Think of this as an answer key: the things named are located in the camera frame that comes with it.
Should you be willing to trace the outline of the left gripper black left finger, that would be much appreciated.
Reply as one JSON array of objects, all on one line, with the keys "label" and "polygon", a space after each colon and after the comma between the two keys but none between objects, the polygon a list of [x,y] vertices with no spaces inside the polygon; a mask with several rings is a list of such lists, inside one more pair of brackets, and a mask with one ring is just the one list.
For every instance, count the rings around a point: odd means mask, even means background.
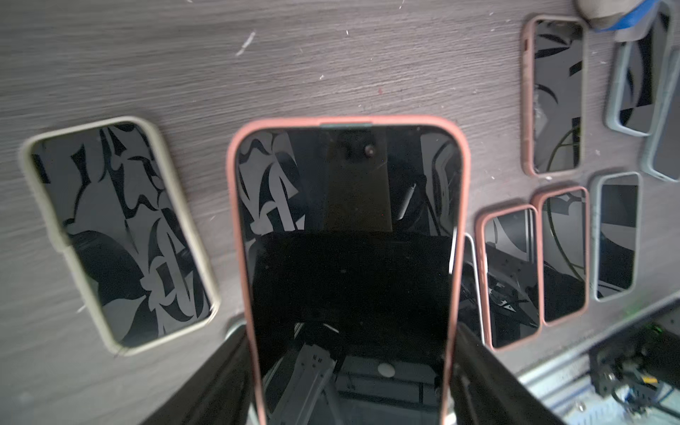
[{"label": "left gripper black left finger", "polygon": [[245,424],[253,401],[253,372],[244,325],[144,424]]}]

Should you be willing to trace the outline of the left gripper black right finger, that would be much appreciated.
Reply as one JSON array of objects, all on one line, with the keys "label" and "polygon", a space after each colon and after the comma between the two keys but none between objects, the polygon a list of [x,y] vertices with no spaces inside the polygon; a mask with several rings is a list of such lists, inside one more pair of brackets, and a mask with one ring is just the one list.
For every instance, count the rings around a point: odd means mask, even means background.
[{"label": "left gripper black right finger", "polygon": [[456,330],[452,380],[458,424],[562,424],[464,324]]}]

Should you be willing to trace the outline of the phone grey case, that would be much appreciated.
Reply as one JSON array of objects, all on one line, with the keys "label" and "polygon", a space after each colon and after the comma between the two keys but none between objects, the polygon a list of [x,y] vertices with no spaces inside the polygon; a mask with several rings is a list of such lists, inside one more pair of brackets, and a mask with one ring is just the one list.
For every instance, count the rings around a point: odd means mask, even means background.
[{"label": "phone grey case", "polygon": [[474,239],[470,234],[464,238],[463,265],[461,271],[459,322],[465,324],[478,339],[485,343],[479,272]]}]

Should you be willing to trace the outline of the phone dark case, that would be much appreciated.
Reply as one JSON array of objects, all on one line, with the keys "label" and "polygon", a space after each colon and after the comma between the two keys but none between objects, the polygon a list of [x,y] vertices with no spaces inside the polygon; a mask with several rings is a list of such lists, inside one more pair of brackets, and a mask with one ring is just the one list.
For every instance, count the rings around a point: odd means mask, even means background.
[{"label": "phone dark case", "polygon": [[533,205],[488,209],[476,218],[483,337],[507,351],[544,327],[544,285],[538,211]]}]

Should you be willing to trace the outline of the phone pink case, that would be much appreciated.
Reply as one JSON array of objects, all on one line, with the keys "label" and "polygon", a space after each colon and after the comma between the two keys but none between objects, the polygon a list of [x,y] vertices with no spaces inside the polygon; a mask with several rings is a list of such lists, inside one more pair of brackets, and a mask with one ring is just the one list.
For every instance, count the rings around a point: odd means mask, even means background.
[{"label": "phone pink case", "polygon": [[522,30],[522,168],[548,178],[583,159],[586,31],[576,17],[536,14]]},{"label": "phone pink case", "polygon": [[637,172],[597,175],[591,182],[591,295],[618,299],[635,288],[642,179]]},{"label": "phone pink case", "polygon": [[583,186],[561,186],[535,194],[531,205],[538,212],[542,320],[554,327],[588,308],[590,197]]}]

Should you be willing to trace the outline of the phone light blue case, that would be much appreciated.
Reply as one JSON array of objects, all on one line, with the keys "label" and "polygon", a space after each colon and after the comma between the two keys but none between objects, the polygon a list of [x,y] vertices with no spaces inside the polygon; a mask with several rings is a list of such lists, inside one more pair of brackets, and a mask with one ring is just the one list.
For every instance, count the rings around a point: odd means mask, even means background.
[{"label": "phone light blue case", "polygon": [[679,48],[671,51],[659,120],[646,138],[640,168],[659,180],[679,182]]}]

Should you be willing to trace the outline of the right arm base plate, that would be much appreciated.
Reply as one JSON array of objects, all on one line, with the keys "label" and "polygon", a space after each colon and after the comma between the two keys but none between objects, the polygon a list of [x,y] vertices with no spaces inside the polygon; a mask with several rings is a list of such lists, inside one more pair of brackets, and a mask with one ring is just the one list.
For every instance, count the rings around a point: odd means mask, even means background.
[{"label": "right arm base plate", "polygon": [[663,402],[679,393],[679,333],[658,322],[639,325],[589,351],[596,394],[612,398],[628,414],[650,409],[679,418]]}]

